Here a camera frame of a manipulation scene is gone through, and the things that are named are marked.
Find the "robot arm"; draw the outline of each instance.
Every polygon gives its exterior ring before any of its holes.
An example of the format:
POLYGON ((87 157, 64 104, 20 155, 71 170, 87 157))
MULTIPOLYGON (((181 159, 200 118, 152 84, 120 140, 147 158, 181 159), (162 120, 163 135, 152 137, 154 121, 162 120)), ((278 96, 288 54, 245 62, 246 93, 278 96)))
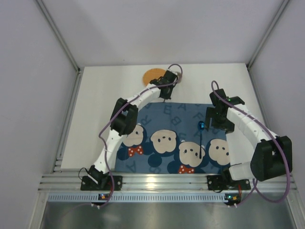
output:
POLYGON ((134 130, 138 111, 156 98, 170 99, 177 82, 178 75, 167 70, 163 77, 152 80, 144 90, 128 99, 118 99, 112 116, 107 150, 104 146, 100 156, 83 176, 81 190, 100 190, 105 186, 108 179, 108 168, 105 163, 105 154, 110 167, 114 167, 117 151, 127 137, 134 130))
POLYGON ((207 108, 206 128, 209 129, 211 119, 212 126, 225 130, 226 134, 233 132, 236 126, 247 137, 254 148, 253 152, 242 152, 243 154, 247 154, 245 161, 229 167, 229 170, 226 171, 227 174, 225 174, 228 178, 227 180, 237 181, 256 178, 259 181, 264 181, 286 173, 283 159, 274 142, 271 140, 269 133, 281 146, 288 162, 289 171, 291 172, 291 140, 287 136, 279 137, 271 131, 267 133, 262 129, 256 122, 256 118, 245 106, 244 101, 239 97, 229 98, 225 95, 223 89, 218 89, 215 92, 243 112, 229 107, 217 98, 214 93, 211 93, 210 98, 215 108, 207 108))

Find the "small blue object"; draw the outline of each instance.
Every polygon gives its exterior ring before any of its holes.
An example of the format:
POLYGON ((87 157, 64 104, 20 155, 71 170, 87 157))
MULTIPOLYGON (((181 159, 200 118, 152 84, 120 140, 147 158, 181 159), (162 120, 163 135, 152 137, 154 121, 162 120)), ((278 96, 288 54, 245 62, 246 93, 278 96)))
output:
POLYGON ((202 154, 201 154, 201 139, 202 139, 202 131, 204 130, 204 122, 203 121, 199 121, 198 122, 198 130, 200 131, 200 152, 199 152, 199 158, 202 158, 202 154))
POLYGON ((200 130, 200 131, 204 130, 204 122, 203 121, 198 122, 198 130, 200 130))

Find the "red polka dot bow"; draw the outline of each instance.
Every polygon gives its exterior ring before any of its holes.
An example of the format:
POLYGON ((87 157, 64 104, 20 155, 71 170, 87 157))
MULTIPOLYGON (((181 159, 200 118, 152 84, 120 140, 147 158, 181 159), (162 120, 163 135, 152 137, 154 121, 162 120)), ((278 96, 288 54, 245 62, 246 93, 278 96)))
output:
POLYGON ((195 170, 194 168, 187 168, 185 167, 185 165, 181 165, 179 167, 179 171, 178 171, 180 174, 181 173, 195 173, 195 170))
POLYGON ((138 154, 142 155, 143 154, 143 148, 141 145, 133 148, 133 147, 129 147, 128 148, 128 155, 129 156, 134 156, 135 152, 137 152, 138 154))

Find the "white wall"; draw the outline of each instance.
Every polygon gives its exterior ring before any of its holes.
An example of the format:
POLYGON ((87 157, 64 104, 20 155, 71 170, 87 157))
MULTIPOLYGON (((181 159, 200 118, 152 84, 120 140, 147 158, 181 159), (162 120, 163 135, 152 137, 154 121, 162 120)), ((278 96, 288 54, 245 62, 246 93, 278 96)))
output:
POLYGON ((282 0, 44 0, 80 66, 248 62, 282 0))
POLYGON ((76 73, 33 0, 2 0, 0 31, 0 228, 23 229, 76 73))
POLYGON ((253 66, 274 132, 293 142, 293 174, 305 203, 305 1, 293 0, 253 66))

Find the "orange cookie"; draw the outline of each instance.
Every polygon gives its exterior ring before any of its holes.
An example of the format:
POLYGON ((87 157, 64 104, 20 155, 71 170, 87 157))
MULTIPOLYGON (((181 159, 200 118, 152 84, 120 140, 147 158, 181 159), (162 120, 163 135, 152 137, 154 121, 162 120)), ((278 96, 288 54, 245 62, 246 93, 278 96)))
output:
POLYGON ((164 76, 166 70, 161 69, 161 68, 152 68, 150 70, 148 70, 147 72, 145 72, 145 74, 143 75, 143 84, 145 85, 145 87, 147 86, 147 84, 149 84, 149 82, 153 79, 159 79, 161 76, 164 76))

